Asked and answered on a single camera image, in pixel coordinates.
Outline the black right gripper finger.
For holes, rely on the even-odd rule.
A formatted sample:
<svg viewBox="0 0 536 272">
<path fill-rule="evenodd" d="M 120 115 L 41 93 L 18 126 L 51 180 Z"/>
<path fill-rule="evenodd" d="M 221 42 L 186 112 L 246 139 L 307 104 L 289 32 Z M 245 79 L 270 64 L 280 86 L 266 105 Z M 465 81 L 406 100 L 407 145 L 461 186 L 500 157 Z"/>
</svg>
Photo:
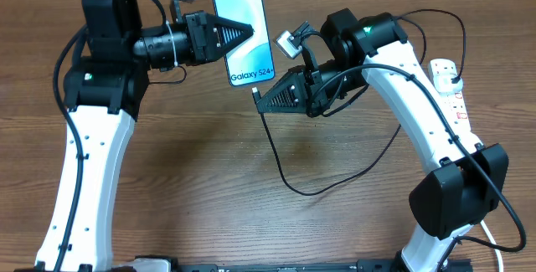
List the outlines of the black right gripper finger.
<svg viewBox="0 0 536 272">
<path fill-rule="evenodd" d="M 276 95 L 263 95 L 256 103 L 260 113 L 304 114 L 305 106 L 293 92 L 283 91 Z"/>
<path fill-rule="evenodd" d="M 304 66 L 288 71 L 262 97 L 262 101 L 304 101 L 306 99 Z"/>
</svg>

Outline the blue Samsung Galaxy smartphone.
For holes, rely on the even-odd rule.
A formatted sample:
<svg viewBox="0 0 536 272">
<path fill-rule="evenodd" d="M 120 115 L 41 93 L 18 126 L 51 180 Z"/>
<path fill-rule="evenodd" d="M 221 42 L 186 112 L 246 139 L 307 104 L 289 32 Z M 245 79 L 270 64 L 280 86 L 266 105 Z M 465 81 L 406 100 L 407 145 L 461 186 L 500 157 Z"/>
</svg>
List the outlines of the blue Samsung Galaxy smartphone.
<svg viewBox="0 0 536 272">
<path fill-rule="evenodd" d="M 263 0 L 213 0 L 221 18 L 249 24 L 253 34 L 225 55 L 229 84 L 236 87 L 271 80 L 276 71 Z"/>
</svg>

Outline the white power strip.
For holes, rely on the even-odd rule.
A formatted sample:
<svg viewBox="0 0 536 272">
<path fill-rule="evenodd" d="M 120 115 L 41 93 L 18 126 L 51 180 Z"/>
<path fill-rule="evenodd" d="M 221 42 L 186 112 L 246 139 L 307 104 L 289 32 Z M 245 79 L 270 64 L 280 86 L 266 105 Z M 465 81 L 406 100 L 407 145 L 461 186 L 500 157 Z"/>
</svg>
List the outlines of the white power strip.
<svg viewBox="0 0 536 272">
<path fill-rule="evenodd" d="M 427 69 L 431 80 L 433 74 L 453 74 L 454 76 L 458 76 L 456 64 L 449 59 L 433 59 L 429 62 Z M 440 95 L 440 97 L 449 106 L 455 126 L 462 131 L 471 131 L 472 129 L 462 91 L 452 95 Z"/>
</svg>

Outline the white charger plug adapter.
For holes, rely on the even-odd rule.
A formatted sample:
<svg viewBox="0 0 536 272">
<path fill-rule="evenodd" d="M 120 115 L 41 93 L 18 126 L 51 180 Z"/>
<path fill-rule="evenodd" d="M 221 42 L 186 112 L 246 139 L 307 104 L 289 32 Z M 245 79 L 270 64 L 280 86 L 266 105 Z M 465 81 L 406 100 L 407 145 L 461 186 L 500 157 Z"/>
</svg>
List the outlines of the white charger plug adapter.
<svg viewBox="0 0 536 272">
<path fill-rule="evenodd" d="M 441 96 L 452 95 L 463 89 L 463 80 L 453 74 L 433 74 L 432 82 Z"/>
</svg>

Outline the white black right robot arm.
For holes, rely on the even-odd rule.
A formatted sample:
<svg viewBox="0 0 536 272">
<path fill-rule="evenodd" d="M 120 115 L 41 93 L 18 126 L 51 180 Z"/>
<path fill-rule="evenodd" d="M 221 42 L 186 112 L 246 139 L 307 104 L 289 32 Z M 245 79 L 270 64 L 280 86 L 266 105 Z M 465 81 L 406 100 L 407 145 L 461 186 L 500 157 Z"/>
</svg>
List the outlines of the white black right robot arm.
<svg viewBox="0 0 536 272">
<path fill-rule="evenodd" d="M 306 41 L 308 23 L 284 32 L 277 46 L 304 62 L 266 93 L 253 98 L 260 115 L 297 113 L 309 117 L 337 112 L 374 88 L 393 111 L 418 153 L 425 178 L 410 193 L 416 226 L 410 241 L 392 259 L 359 259 L 358 271 L 468 271 L 467 259 L 452 250 L 470 239 L 473 226 L 498 206 L 507 206 L 502 189 L 508 170 L 503 147 L 486 146 L 472 132 L 457 98 L 461 75 L 444 69 L 424 71 L 407 33 L 389 13 L 356 18 L 348 9 L 330 14 L 320 36 L 332 59 L 319 64 Z"/>
</svg>

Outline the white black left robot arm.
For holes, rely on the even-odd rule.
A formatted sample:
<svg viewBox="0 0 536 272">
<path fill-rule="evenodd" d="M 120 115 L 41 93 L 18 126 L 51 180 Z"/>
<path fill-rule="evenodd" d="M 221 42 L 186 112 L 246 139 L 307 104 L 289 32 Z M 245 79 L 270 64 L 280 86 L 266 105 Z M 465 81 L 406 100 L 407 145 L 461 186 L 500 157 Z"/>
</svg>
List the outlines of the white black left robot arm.
<svg viewBox="0 0 536 272">
<path fill-rule="evenodd" d="M 54 212 L 36 271 L 110 271 L 116 190 L 152 69 L 209 64 L 238 48 L 253 28 L 204 11 L 193 0 L 81 0 L 85 24 L 62 51 L 66 74 L 53 93 L 66 122 Z"/>
</svg>

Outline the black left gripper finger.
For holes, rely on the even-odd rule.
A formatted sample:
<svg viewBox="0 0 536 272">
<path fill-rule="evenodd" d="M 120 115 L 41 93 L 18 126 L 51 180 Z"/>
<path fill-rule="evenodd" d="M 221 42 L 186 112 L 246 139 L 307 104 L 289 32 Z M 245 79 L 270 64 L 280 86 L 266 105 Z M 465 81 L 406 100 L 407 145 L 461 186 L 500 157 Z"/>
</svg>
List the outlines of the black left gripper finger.
<svg viewBox="0 0 536 272">
<path fill-rule="evenodd" d="M 210 24 L 213 27 L 228 29 L 229 31 L 235 31 L 237 33 L 253 33 L 254 29 L 248 23 L 241 23 L 233 21 L 227 18 L 222 18 L 213 14 L 208 13 L 206 15 L 207 24 Z"/>
<path fill-rule="evenodd" d="M 216 28 L 207 36 L 206 60 L 214 62 L 239 47 L 243 42 L 253 36 L 254 30 L 235 28 Z"/>
</svg>

